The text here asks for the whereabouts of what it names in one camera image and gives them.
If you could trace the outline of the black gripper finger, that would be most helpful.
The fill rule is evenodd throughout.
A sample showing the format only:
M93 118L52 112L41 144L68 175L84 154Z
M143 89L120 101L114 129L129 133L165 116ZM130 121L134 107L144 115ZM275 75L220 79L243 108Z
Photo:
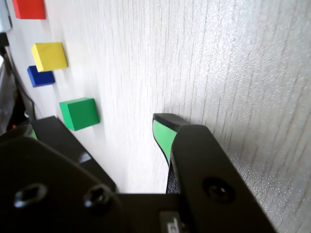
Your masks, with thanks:
M155 113L153 136L169 167L166 192L181 196L191 232L275 231L207 126Z
M0 137L3 233L126 233L115 195L23 126Z

